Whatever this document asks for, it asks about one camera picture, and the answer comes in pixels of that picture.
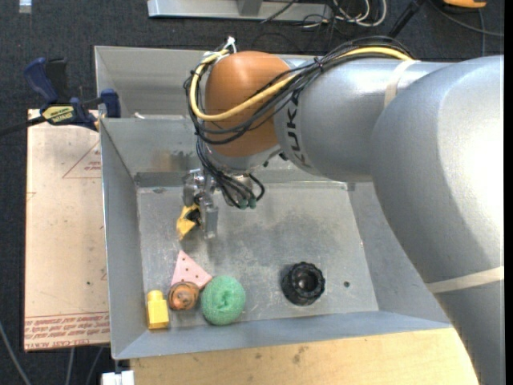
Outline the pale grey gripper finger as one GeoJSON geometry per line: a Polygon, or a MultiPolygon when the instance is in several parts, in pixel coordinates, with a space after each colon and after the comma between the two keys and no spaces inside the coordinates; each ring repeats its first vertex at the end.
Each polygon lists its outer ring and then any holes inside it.
{"type": "Polygon", "coordinates": [[[202,202],[202,226],[204,237],[213,239],[217,235],[218,208],[211,201],[202,202]]]}

